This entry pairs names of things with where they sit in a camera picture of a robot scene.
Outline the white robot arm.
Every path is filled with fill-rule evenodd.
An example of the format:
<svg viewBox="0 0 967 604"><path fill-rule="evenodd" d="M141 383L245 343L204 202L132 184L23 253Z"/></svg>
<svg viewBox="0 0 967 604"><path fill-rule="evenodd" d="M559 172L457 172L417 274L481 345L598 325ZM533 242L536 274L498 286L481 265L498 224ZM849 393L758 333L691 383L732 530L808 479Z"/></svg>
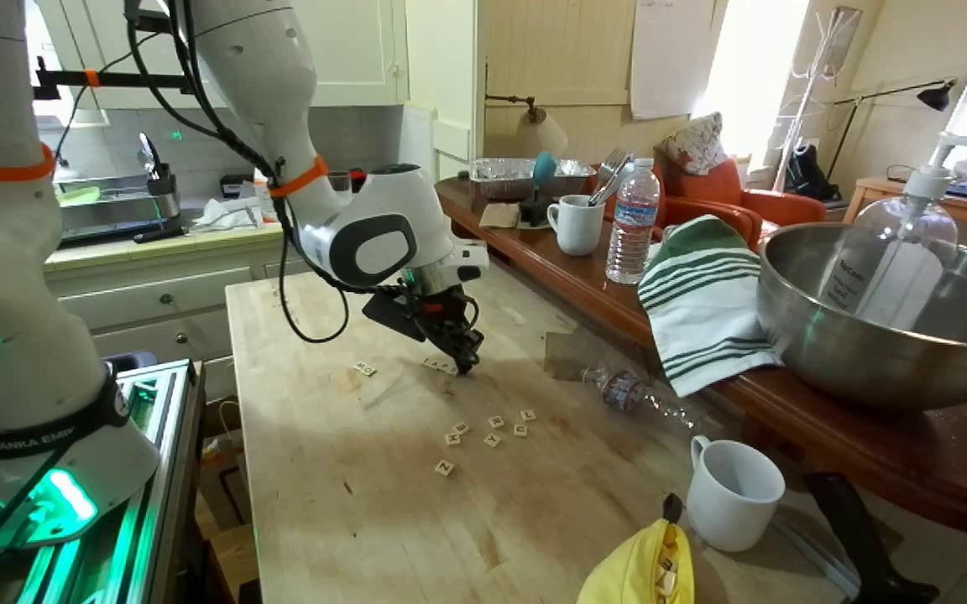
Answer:
<svg viewBox="0 0 967 604"><path fill-rule="evenodd" d="M481 272L436 187L414 164L371 172L341 193L313 144L315 64L291 0L120 0L127 69L84 69L84 86L167 86L195 97L200 132L268 181L282 242L367 315L430 343L457 369L481 361L463 281ZM132 501L157 470L113 364L48 286L73 237L57 149L39 136L31 0L0 0L0 532L26 548L70 540Z"/></svg>

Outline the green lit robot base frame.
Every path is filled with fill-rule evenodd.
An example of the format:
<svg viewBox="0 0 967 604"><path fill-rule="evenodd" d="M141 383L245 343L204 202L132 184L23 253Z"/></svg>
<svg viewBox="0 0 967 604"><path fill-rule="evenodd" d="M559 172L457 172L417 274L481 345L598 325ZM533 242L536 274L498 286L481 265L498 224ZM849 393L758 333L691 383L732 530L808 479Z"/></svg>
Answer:
<svg viewBox="0 0 967 604"><path fill-rule="evenodd" d="M0 462L0 604L170 604L185 594L200 372L116 374L138 457L88 436L62 457Z"/></svg>

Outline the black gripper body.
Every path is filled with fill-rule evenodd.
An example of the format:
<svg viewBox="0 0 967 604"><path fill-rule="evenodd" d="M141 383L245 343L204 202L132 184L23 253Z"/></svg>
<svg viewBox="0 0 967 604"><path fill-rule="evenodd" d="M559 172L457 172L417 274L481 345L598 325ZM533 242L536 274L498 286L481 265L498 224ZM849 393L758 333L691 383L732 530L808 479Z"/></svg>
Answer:
<svg viewBox="0 0 967 604"><path fill-rule="evenodd" d="M423 296L409 286L381 286L363 304L363 315L409 340L423 340L436 345L436 334L444 325L460 328L460 340L475 333L473 321L465 317L465 309L471 309L471 296L460 286L436 292L436 296Z"/></svg>

